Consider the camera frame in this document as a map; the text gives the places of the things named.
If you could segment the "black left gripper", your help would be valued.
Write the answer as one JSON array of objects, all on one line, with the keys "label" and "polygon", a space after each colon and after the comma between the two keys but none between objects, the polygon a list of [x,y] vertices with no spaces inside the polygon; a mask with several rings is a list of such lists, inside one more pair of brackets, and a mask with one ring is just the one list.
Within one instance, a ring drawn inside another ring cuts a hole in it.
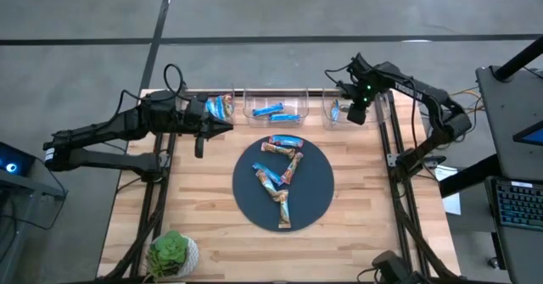
[{"label": "black left gripper", "polygon": [[[188,129],[196,138],[194,155],[197,159],[203,158],[204,154],[204,123],[207,118],[207,100],[207,93],[198,93],[196,96],[189,99],[184,110],[184,123],[188,125]],[[210,118],[210,123],[215,128],[218,128],[210,132],[210,140],[224,140],[225,135],[233,130],[232,123],[219,119],[215,116]]]}]

